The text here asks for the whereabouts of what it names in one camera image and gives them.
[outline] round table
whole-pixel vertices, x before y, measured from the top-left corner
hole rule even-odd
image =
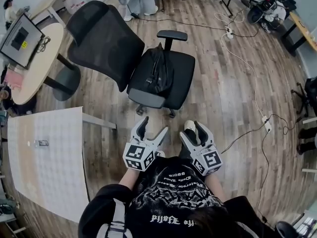
[[[28,69],[19,70],[19,73],[24,76],[21,89],[11,91],[13,101],[18,105],[28,102],[43,83],[53,88],[53,94],[57,100],[65,101],[75,93],[80,82],[79,68],[58,53],[64,36],[63,26],[59,23],[53,23],[41,31],[51,40],[43,52],[35,53]],[[65,67],[54,80],[48,77],[48,74],[55,58]]]

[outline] table top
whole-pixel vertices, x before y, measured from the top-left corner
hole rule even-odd
[[[64,28],[59,23],[46,26],[42,29],[42,32],[49,36],[51,41],[47,43],[45,51],[34,55],[28,70],[18,70],[19,73],[24,75],[22,86],[19,90],[11,91],[13,101],[18,105],[28,102],[37,93],[49,74],[63,40]]]
[[[30,19],[35,18],[37,15],[47,10],[50,6],[55,3],[56,0],[42,0],[34,9],[30,11]]]
[[[307,42],[311,45],[311,47],[317,51],[317,43],[313,40],[312,34],[309,32],[307,27],[304,25],[303,21],[300,19],[300,17],[293,13],[292,11],[289,13],[291,18],[293,19],[294,23],[298,27],[298,29],[301,31],[303,36],[306,38]]]
[[[82,107],[8,120],[8,154],[16,190],[77,223],[89,202],[82,123]],[[34,140],[47,140],[49,146],[36,147]]]

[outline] floor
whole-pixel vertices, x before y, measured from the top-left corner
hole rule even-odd
[[[215,12],[226,14],[220,0],[164,0],[165,13],[158,12],[148,19],[172,18],[186,23],[223,28],[222,22],[214,18]],[[113,4],[121,14],[124,6],[117,0],[105,0]],[[243,8],[240,0],[232,0],[233,13]],[[69,15],[62,12],[66,21]],[[47,20],[40,27],[53,22]],[[174,41],[172,49],[191,54],[196,58],[196,67],[191,89],[176,118],[170,119],[168,110],[147,109],[150,121],[148,137],[154,136],[164,126],[169,126],[169,135],[163,143],[167,157],[177,155],[181,147],[178,132],[187,119],[198,120],[214,134],[217,148],[222,152],[235,138],[250,129],[259,128],[261,115],[257,110],[254,91],[255,78],[252,70],[230,54],[221,43],[221,30],[198,26],[188,26],[173,21],[147,22],[132,20],[128,25],[145,42],[146,49],[158,45],[156,33],[162,29],[186,32],[188,41]],[[258,26],[247,22],[230,25],[236,34],[253,35]],[[291,89],[296,82],[303,83],[305,76],[300,62],[291,57],[280,44],[278,38],[260,29],[254,38],[234,37],[227,47],[254,67],[257,75],[257,103],[267,117],[278,114],[285,118],[289,126],[296,120],[295,108],[298,99],[292,99]],[[67,54],[71,36],[65,32],[60,53]],[[50,72],[54,78],[61,64],[56,61]],[[90,197],[104,185],[118,182],[126,168],[122,160],[125,142],[130,130],[140,119],[135,113],[137,104],[130,101],[125,92],[120,93],[113,80],[88,68],[81,68],[80,87],[68,101],[61,103],[54,99],[52,89],[43,85],[38,93],[37,112],[61,108],[83,106],[85,113],[117,124],[117,132],[86,126],[84,130],[84,156]],[[296,126],[286,136],[282,133],[285,125],[277,117],[270,120],[272,132],[268,134],[263,149],[269,161],[269,172],[263,186],[259,209],[271,225],[279,220],[293,222],[314,201],[317,185],[314,175],[302,173],[303,167],[316,166],[316,153],[299,156],[296,152],[297,134],[302,125]],[[224,165],[217,172],[228,198],[238,195],[248,197],[256,209],[260,187],[267,171],[262,153],[262,139],[265,129],[249,133],[238,140],[222,155]],[[19,194],[11,178],[7,146],[4,146],[2,172],[9,194],[21,202],[18,211],[20,220],[26,221],[33,237],[77,237],[77,224],[34,204]]]

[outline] computer monitor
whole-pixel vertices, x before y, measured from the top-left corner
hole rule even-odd
[[[10,26],[0,44],[0,54],[15,67],[28,68],[40,40],[45,35],[22,14]]]

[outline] black backpack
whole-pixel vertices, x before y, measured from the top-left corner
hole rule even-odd
[[[146,91],[159,96],[167,96],[173,84],[174,69],[164,54],[162,44],[150,49],[153,60],[151,75],[146,80]]]

